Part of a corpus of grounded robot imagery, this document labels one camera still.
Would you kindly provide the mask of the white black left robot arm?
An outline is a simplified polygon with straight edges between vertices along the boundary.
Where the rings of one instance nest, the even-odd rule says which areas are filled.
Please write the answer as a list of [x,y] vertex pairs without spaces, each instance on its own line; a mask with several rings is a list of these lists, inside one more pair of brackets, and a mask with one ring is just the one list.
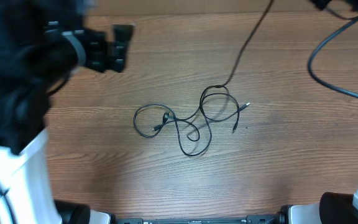
[[0,1],[0,222],[115,223],[88,205],[55,200],[45,148],[51,97],[85,67],[123,72],[132,24],[114,40],[84,24],[90,1]]

